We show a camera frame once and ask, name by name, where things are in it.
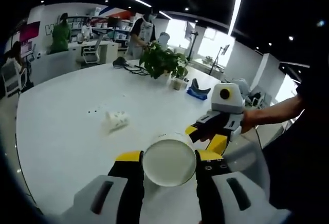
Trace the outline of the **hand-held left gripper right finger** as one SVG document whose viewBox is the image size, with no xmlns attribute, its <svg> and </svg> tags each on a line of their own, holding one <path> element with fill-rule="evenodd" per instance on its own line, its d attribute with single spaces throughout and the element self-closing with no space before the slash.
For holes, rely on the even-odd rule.
<svg viewBox="0 0 329 224">
<path fill-rule="evenodd" d="M 272 205 L 259 184 L 214 152 L 195 155 L 202 223 L 272 223 Z"/>
</svg>

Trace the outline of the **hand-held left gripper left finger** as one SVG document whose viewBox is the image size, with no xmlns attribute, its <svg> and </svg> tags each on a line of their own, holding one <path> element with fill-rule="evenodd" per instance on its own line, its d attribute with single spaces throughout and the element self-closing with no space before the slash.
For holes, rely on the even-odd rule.
<svg viewBox="0 0 329 224">
<path fill-rule="evenodd" d="M 121 154 L 74 196 L 63 223 L 139 223 L 144 199 L 143 151 Z"/>
</svg>

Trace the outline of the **person's right hand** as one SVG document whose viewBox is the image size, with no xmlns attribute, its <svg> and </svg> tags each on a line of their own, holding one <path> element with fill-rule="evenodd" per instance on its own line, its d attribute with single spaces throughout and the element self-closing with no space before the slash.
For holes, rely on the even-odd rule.
<svg viewBox="0 0 329 224">
<path fill-rule="evenodd" d="M 257 110 L 244 110 L 243 112 L 243 119 L 241 122 L 242 131 L 241 133 L 244 134 L 251 130 L 253 127 L 257 125 Z"/>
</svg>

